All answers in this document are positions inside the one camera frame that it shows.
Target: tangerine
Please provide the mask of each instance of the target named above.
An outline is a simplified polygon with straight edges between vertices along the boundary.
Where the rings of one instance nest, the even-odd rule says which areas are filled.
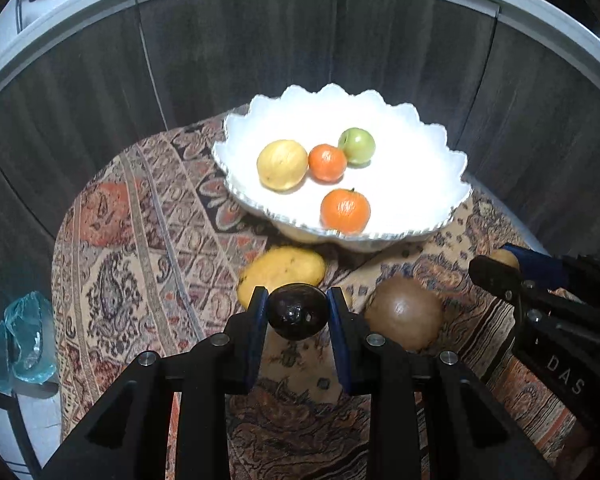
[[[344,234],[361,232],[370,216],[369,201],[354,189],[334,189],[327,193],[320,204],[322,225]]]
[[[318,144],[309,152],[309,169],[317,180],[336,182],[346,167],[346,155],[335,146]]]

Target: curved wall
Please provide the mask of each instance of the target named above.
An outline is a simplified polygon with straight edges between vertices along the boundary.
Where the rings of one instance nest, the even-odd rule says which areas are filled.
[[[48,295],[63,216],[121,150],[290,84],[413,102],[549,251],[600,256],[600,63],[506,10],[493,0],[85,8],[0,73],[0,314],[32,288]],[[425,179],[405,174],[407,185]]]

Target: brown fruit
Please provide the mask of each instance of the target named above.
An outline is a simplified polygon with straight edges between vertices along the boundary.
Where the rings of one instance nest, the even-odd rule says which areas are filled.
[[[509,267],[520,270],[520,263],[515,254],[513,254],[511,251],[507,251],[506,249],[496,249],[489,255],[489,257],[492,260],[500,262],[501,264],[505,264]]]
[[[442,302],[412,278],[394,276],[376,286],[365,319],[373,332],[394,340],[405,350],[417,351],[438,337]]]

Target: scalloped bowl rim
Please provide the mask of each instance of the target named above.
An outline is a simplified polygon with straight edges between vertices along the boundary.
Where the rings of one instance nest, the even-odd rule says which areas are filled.
[[[269,210],[267,207],[263,206],[260,203],[255,202],[254,200],[249,198],[246,194],[244,194],[240,190],[236,189],[235,186],[233,186],[231,184],[231,182],[230,182],[231,172],[229,171],[229,168],[226,166],[226,164],[224,162],[222,162],[222,160],[220,159],[220,156],[218,155],[218,152],[216,150],[216,144],[218,144],[219,142],[222,142],[222,143],[228,142],[228,140],[229,140],[229,132],[226,127],[227,120],[233,116],[247,117],[251,113],[251,104],[253,103],[254,99],[256,99],[256,98],[265,98],[270,101],[280,101],[280,99],[282,99],[282,97],[284,96],[285,92],[291,87],[298,87],[307,93],[317,94],[317,93],[321,92],[327,86],[337,86],[343,92],[346,92],[346,90],[344,90],[341,86],[334,84],[334,83],[329,83],[329,84],[323,86],[320,90],[318,90],[318,92],[308,92],[306,89],[302,88],[301,86],[290,85],[285,89],[284,92],[282,92],[282,95],[279,97],[272,98],[272,97],[267,97],[262,94],[255,95],[249,102],[249,111],[244,115],[229,113],[224,117],[224,120],[222,120],[222,129],[224,130],[224,141],[222,142],[222,141],[216,140],[216,142],[214,142],[214,145],[211,149],[211,155],[213,157],[215,164],[224,173],[224,187],[226,188],[226,190],[233,197],[235,197],[238,200],[238,202],[241,202],[241,203],[245,204],[247,207],[252,208],[256,211],[259,211],[264,216],[266,216],[266,218],[269,219],[270,221],[280,222],[289,227],[300,229],[302,231],[319,236],[321,238],[328,238],[328,239],[333,239],[333,240],[341,240],[341,241],[346,241],[346,242],[363,242],[363,241],[368,241],[368,240],[398,241],[398,240],[403,240],[404,238],[409,238],[409,237],[421,237],[421,236],[429,235],[429,234],[439,231],[440,229],[449,225],[454,219],[454,213],[455,213],[456,209],[458,207],[460,207],[460,205],[463,202],[465,202],[474,192],[473,186],[471,186],[468,182],[466,182],[466,184],[468,184],[468,186],[469,186],[467,193],[462,197],[461,200],[458,201],[457,204],[455,204],[454,206],[452,206],[450,208],[449,215],[442,222],[439,222],[438,224],[436,224],[432,227],[427,227],[425,229],[420,229],[420,230],[407,230],[407,231],[403,231],[400,233],[375,232],[375,233],[363,233],[363,234],[359,234],[359,235],[346,235],[336,229],[324,229],[324,228],[311,227],[311,226],[308,226],[308,225],[306,225],[302,222],[299,222],[293,218],[289,218],[287,216],[274,213],[273,211]],[[378,95],[378,97],[381,99],[381,101],[384,104],[386,104],[382,95],[379,92],[377,92],[376,90],[366,90],[365,92],[360,92],[360,94],[363,94],[366,92],[372,92],[372,93]],[[360,94],[348,94],[348,95],[358,96]],[[388,105],[388,106],[395,107],[395,106],[401,106],[403,104],[408,104],[408,103],[400,103],[398,105]],[[438,123],[431,123],[431,124],[424,123],[423,121],[420,120],[420,115],[418,113],[418,109],[413,104],[411,106],[413,106],[413,111],[416,113],[417,118],[420,121],[420,124],[424,124],[425,126],[441,126],[442,128],[445,129],[445,146],[446,146],[446,128],[442,124],[438,124]],[[462,153],[461,150],[451,150],[448,146],[447,146],[447,149],[450,152]],[[462,167],[462,171],[460,171],[459,177],[462,177],[462,175],[464,174],[464,170],[466,169],[467,161],[468,161],[468,159],[465,157],[464,166]]]

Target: fruit bowl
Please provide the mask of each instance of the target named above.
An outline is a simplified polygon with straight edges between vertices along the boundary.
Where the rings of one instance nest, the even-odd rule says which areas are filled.
[[[317,182],[310,172],[285,192],[260,183],[256,160],[270,142],[296,140],[308,153],[322,143],[337,146],[351,127],[375,139],[367,165],[348,167],[335,184]],[[335,242],[374,252],[399,240],[424,240],[451,222],[472,191],[461,180],[466,154],[446,146],[445,127],[424,124],[411,104],[386,104],[375,90],[350,95],[336,84],[319,92],[289,86],[279,98],[256,95],[244,116],[227,115],[224,131],[226,140],[214,144],[212,155],[226,174],[228,192],[301,243]],[[355,189],[368,199],[371,217],[361,233],[345,235],[320,225],[320,203],[336,188]]]

